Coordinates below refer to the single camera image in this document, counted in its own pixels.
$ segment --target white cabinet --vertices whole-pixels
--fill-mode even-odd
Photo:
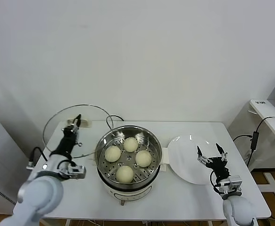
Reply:
[[[20,186],[30,172],[27,157],[0,124],[0,214],[11,214]]]

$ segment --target pot handle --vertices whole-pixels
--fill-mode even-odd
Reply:
[[[162,158],[160,162],[160,172],[166,172],[166,165],[170,164],[169,150],[167,147],[162,148]]]

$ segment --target wooden floor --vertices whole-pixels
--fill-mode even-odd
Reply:
[[[271,172],[272,176],[275,179],[275,172]],[[253,178],[255,179],[257,184],[267,184],[267,181],[261,172],[253,172],[252,173]],[[263,193],[263,196],[271,209],[272,217],[275,218],[275,195],[274,193]],[[0,221],[4,218],[6,218],[6,215],[0,215]],[[258,220],[259,226],[275,226],[274,220]],[[103,221],[96,221],[97,224],[103,226]],[[222,223],[222,221],[214,221],[214,226],[219,226]],[[187,222],[189,226],[208,226],[207,222]],[[105,226],[142,226],[142,222],[140,221],[105,221]],[[150,226],[184,226],[186,223],[184,222],[152,222]],[[94,226],[93,223],[87,221],[87,220],[73,220],[71,221],[71,226]]]

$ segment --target white wall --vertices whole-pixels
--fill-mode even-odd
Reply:
[[[275,1],[0,0],[0,121],[25,152],[68,105],[229,126],[274,86]]]

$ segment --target black cable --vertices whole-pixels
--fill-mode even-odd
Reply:
[[[249,157],[247,157],[247,158],[245,158],[245,159],[243,159],[244,161],[246,161],[246,160],[248,160],[249,159]]]
[[[81,155],[81,156],[73,157],[73,159],[84,158],[84,157],[90,156],[90,155],[92,155],[92,154],[94,154],[94,153],[95,153],[95,152],[91,152],[91,153],[89,153],[89,154],[83,154],[83,155]]]
[[[257,132],[257,131],[259,130],[259,127],[260,127],[260,125],[263,123],[264,120],[270,119],[270,118],[275,118],[275,116],[269,116],[269,117],[264,118],[262,121],[260,121],[259,126],[256,128],[256,131],[255,131],[255,132]]]
[[[250,163],[250,160],[251,160],[251,157],[252,157],[252,154],[253,154],[254,150],[251,149],[251,154],[249,156],[249,159],[248,159],[248,162],[247,162],[247,166],[249,166],[249,163]]]
[[[217,189],[216,185],[213,184],[213,182],[212,182],[212,174],[213,174],[213,173],[214,173],[214,171],[212,171],[211,174],[210,174],[210,176],[209,176],[211,185],[213,186],[213,190],[214,190],[216,193],[218,193],[218,194],[224,194],[223,192],[220,192],[220,191]]]
[[[76,163],[74,161],[71,161],[69,159],[65,159],[62,160],[61,162],[59,162],[58,166],[57,166],[57,170],[59,169],[59,166],[63,163],[63,162],[69,162],[71,164],[71,166],[76,166]]]
[[[125,121],[125,120],[123,120],[122,117],[120,117],[120,116],[118,116],[118,115],[115,115],[115,114],[111,115],[110,117],[117,117],[117,118],[119,118],[121,121]],[[106,123],[107,123],[107,126],[109,127],[109,129],[112,129],[111,126],[110,126],[109,123],[108,123],[108,118],[110,118],[110,117],[107,116],[107,118],[106,118]]]
[[[34,161],[34,156],[35,156],[35,150],[38,149],[42,155],[42,157],[44,158],[45,161],[47,161],[47,158],[45,157],[45,155],[43,154],[43,151],[40,149],[40,147],[34,147],[30,157],[29,157],[29,161],[33,162]]]
[[[252,140],[251,140],[251,154],[250,154],[250,157],[248,159],[247,166],[249,166],[249,163],[250,163],[251,157],[253,155],[253,152],[256,150],[256,145],[257,145],[257,142],[258,142],[258,139],[259,139],[259,132],[258,132],[259,127],[261,126],[261,124],[263,123],[264,120],[271,119],[271,118],[275,118],[275,116],[269,116],[269,117],[266,117],[266,118],[262,119],[262,121],[260,121],[259,125],[257,126],[256,130],[253,132]]]
[[[264,222],[264,225],[271,226],[271,223],[270,223],[268,218],[267,219],[260,219],[260,220]]]
[[[236,138],[233,139],[233,142],[235,142],[236,139],[240,138],[240,137],[249,137],[252,138],[252,135],[239,135]]]

